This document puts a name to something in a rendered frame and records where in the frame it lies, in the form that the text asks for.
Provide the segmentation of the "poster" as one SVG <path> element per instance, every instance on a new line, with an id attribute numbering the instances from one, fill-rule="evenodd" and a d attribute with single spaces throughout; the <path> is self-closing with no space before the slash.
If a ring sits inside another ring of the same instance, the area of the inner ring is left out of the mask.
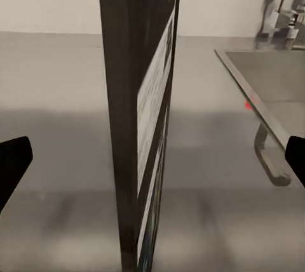
<path id="1" fill-rule="evenodd" d="M 132 251 L 175 63 L 179 0 L 99 0 L 119 241 Z"/>

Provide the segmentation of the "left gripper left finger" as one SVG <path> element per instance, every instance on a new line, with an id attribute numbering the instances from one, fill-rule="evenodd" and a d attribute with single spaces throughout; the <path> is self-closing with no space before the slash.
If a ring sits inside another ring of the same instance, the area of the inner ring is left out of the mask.
<path id="1" fill-rule="evenodd" d="M 28 137 L 0 143 L 0 212 L 32 160 Z"/>

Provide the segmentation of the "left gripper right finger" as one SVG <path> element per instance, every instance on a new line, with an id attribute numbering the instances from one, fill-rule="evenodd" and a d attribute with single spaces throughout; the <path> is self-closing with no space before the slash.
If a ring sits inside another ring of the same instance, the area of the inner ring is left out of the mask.
<path id="1" fill-rule="evenodd" d="M 285 159 L 305 187 L 305 139 L 291 136 L 288 140 Z"/>

